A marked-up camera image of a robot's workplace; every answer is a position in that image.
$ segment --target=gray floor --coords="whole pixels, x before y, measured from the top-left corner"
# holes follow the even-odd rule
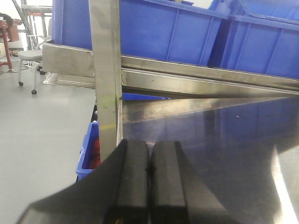
[[[0,75],[0,224],[75,182],[95,102],[94,90],[46,85],[41,75],[33,96],[32,73],[23,74],[23,87],[16,73]]]

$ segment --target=blue storage crate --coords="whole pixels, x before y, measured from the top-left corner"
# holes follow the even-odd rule
[[[90,23],[85,21],[88,0],[54,0],[53,4],[54,43],[91,49]],[[227,8],[213,11],[169,0],[120,0],[121,53],[207,65],[221,20],[228,14]],[[84,18],[84,23],[74,17]]]
[[[88,0],[53,0],[52,39],[56,44],[92,49]]]
[[[299,21],[299,0],[214,0],[209,9],[215,10],[226,2],[231,15],[246,15],[261,19],[288,22]]]
[[[247,16],[221,25],[209,66],[299,78],[299,26]]]
[[[122,99],[123,100],[149,100],[149,99],[169,99],[169,98],[135,94],[135,93],[123,93]]]
[[[80,158],[77,166],[78,179],[81,180],[88,174],[90,174],[93,169],[89,169],[89,162],[92,156],[93,141],[99,136],[99,125],[97,122],[92,122],[89,124],[87,134],[84,137],[82,147],[80,150]]]

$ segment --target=chair leg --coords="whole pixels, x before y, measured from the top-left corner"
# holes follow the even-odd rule
[[[23,82],[21,82],[22,61],[23,61],[23,59],[20,59],[20,62],[19,62],[19,70],[18,70],[18,82],[19,82],[19,85],[20,85],[20,86],[23,86]]]
[[[35,66],[34,66],[34,68],[33,68],[33,70],[34,70],[34,72],[33,72],[33,86],[32,86],[32,91],[31,91],[31,93],[33,95],[36,94],[36,74],[37,74],[37,68],[38,68],[38,66],[41,66],[41,65],[42,65],[42,63],[36,63]]]

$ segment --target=red item in bin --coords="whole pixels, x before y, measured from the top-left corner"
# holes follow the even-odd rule
[[[93,156],[92,160],[89,163],[90,169],[96,169],[101,164],[101,158],[100,155]]]
[[[96,169],[100,164],[101,164],[100,140],[99,140],[99,138],[96,138],[93,141],[93,151],[92,151],[91,160],[89,162],[89,168]]]
[[[99,155],[100,154],[100,140],[99,138],[96,138],[93,141],[93,151],[92,151],[92,156],[94,155]]]

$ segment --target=white chair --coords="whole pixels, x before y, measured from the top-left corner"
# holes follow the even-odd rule
[[[36,94],[36,73],[39,66],[42,66],[42,60],[43,60],[43,50],[40,50],[40,46],[44,44],[45,42],[52,39],[52,19],[49,21],[49,28],[48,28],[48,36],[43,38],[42,36],[38,36],[43,38],[43,41],[37,45],[35,50],[26,50],[26,51],[20,51],[18,53],[18,57],[20,58],[19,62],[19,71],[18,71],[18,82],[20,86],[23,86],[23,82],[21,81],[21,67],[23,61],[28,62],[35,62],[34,68],[33,68],[33,86],[31,93],[33,95]]]

